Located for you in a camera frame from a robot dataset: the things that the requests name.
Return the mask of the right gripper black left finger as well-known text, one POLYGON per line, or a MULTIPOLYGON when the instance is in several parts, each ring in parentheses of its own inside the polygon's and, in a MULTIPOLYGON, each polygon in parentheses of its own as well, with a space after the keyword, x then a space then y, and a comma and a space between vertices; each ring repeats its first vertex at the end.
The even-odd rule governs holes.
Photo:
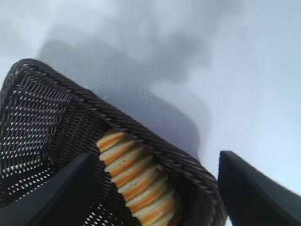
POLYGON ((82 226, 95 200, 95 163, 83 153, 46 184, 0 212, 2 226, 82 226))

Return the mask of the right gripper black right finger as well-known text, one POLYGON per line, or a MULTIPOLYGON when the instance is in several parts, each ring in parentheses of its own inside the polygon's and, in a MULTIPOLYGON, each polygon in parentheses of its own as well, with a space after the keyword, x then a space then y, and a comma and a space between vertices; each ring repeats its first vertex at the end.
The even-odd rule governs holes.
POLYGON ((299 226, 301 197, 232 151, 221 151, 218 188, 234 226, 299 226))

